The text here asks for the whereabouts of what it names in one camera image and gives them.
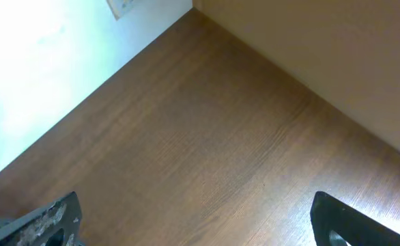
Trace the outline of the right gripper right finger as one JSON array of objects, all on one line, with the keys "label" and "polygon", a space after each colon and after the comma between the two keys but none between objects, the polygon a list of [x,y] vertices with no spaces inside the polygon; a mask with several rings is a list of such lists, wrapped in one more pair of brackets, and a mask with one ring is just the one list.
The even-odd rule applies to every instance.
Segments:
[{"label": "right gripper right finger", "polygon": [[400,234],[323,191],[315,193],[310,218],[318,246],[400,246]]}]

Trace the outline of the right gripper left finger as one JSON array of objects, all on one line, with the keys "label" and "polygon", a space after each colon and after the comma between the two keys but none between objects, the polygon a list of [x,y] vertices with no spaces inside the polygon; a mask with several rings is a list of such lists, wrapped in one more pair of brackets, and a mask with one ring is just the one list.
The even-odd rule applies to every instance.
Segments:
[{"label": "right gripper left finger", "polygon": [[78,195],[70,192],[17,219],[0,218],[0,246],[83,246]]}]

